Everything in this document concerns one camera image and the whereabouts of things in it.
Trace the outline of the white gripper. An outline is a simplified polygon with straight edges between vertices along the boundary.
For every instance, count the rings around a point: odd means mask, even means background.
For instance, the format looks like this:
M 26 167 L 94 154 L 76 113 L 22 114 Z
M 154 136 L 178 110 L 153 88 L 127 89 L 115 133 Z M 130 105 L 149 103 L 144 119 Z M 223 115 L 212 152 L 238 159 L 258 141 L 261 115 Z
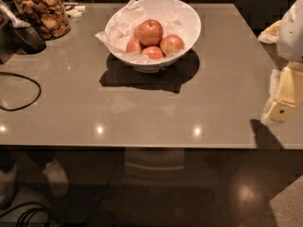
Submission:
M 303 104 L 303 0 L 296 0 L 283 15 L 276 50 L 289 63 L 281 71 L 272 71 L 261 117 L 264 125 L 285 123 Z

